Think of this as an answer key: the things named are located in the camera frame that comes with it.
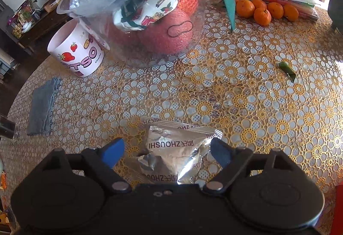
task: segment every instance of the floral tablecloth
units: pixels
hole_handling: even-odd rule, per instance
[[[280,147],[325,194],[319,230],[330,232],[334,187],[343,178],[343,84],[341,35],[330,28],[325,10],[317,23],[272,20],[268,27],[236,17],[230,34],[220,0],[207,0],[205,33],[200,43],[174,63],[134,69],[105,57],[89,77],[77,78],[47,58],[25,83],[9,117],[20,126],[16,142],[1,140],[0,155],[9,204],[20,181],[54,148],[78,153],[115,137],[126,141],[126,156],[138,150],[141,116],[209,125],[224,141],[268,153]],[[294,83],[278,67],[287,61]],[[63,80],[48,136],[26,135],[31,93],[53,76]],[[138,183],[120,160],[114,168]],[[197,177],[203,185],[220,166],[209,154]]]

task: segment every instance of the dark floor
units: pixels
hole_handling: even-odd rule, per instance
[[[49,56],[47,47],[52,36],[57,32],[60,27],[48,32],[44,37],[35,41],[32,44],[34,54],[29,56],[25,52],[25,60],[4,79],[4,84],[0,84],[0,113],[7,115],[10,110],[15,97],[25,84],[30,75],[39,67],[39,65]]]

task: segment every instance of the blue-gray towel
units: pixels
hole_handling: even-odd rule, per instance
[[[49,133],[51,109],[60,81],[60,78],[54,77],[33,91],[27,135]]]

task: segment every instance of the round table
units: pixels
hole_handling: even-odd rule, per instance
[[[20,138],[1,140],[5,201],[9,204],[15,187],[54,148],[78,153],[123,137],[125,156],[135,155],[144,135],[137,127],[140,117],[151,116],[218,128],[223,140],[235,147],[261,153],[282,148],[324,192],[319,229],[328,234],[334,187],[343,178],[343,57],[338,51],[343,39],[321,9],[317,23],[273,19],[262,27],[236,17],[236,30],[230,34],[219,1],[206,0],[202,40],[174,63],[135,69],[107,54],[95,73],[78,78],[48,57],[9,112],[20,126]],[[296,72],[294,83],[278,68],[279,61]],[[31,93],[53,76],[62,81],[51,132],[28,137]],[[132,185],[138,183],[124,159],[114,169]],[[220,169],[208,155],[197,183],[202,185]]]

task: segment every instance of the pink mug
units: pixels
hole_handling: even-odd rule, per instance
[[[79,77],[92,74],[104,59],[103,48],[76,19],[57,31],[48,52]]]

